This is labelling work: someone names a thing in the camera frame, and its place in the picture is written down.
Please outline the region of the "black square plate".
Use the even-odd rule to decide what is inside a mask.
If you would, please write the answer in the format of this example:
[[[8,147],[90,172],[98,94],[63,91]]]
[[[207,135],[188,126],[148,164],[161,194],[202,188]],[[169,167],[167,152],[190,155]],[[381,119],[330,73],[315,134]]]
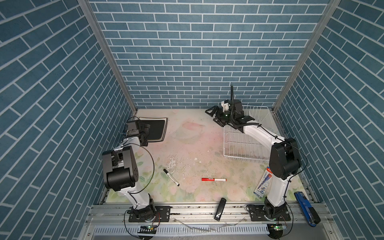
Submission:
[[[168,118],[141,117],[139,119],[143,121],[145,124],[150,125],[148,142],[156,143],[156,142],[164,141],[166,136],[166,131],[167,131]]]

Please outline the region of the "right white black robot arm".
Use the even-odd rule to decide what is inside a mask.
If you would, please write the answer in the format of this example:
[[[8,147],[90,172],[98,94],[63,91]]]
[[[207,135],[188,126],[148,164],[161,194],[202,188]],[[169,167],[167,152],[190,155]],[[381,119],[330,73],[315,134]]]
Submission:
[[[266,218],[274,220],[286,211],[286,193],[291,179],[302,166],[297,141],[283,139],[265,129],[255,118],[246,115],[239,100],[225,100],[221,106],[213,106],[205,113],[214,118],[219,126],[229,125],[252,137],[270,151],[269,167],[272,171],[271,189],[265,198]]]

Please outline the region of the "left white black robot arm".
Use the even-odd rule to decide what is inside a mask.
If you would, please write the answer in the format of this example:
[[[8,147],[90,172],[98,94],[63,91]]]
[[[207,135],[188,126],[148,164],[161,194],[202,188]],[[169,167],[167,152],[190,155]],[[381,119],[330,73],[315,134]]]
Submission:
[[[126,197],[133,205],[130,214],[144,222],[155,219],[156,207],[150,194],[139,183],[135,153],[148,145],[149,130],[150,125],[140,119],[127,121],[126,135],[120,145],[102,153],[105,187]]]

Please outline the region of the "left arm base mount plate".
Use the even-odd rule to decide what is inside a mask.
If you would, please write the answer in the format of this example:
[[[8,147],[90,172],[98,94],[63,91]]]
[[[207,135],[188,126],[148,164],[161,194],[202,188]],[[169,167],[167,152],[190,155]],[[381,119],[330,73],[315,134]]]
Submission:
[[[140,210],[129,210],[129,223],[169,222],[170,206],[145,207]]]

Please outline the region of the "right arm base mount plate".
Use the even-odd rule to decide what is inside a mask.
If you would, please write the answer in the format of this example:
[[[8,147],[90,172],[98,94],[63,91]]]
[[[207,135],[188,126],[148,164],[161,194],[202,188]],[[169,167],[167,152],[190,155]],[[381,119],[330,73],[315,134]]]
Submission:
[[[285,220],[286,222],[291,220],[290,212],[287,208],[287,205],[282,205],[280,207],[270,207],[265,205],[246,205],[246,210],[250,214],[252,222],[262,222],[262,221],[277,221]]]

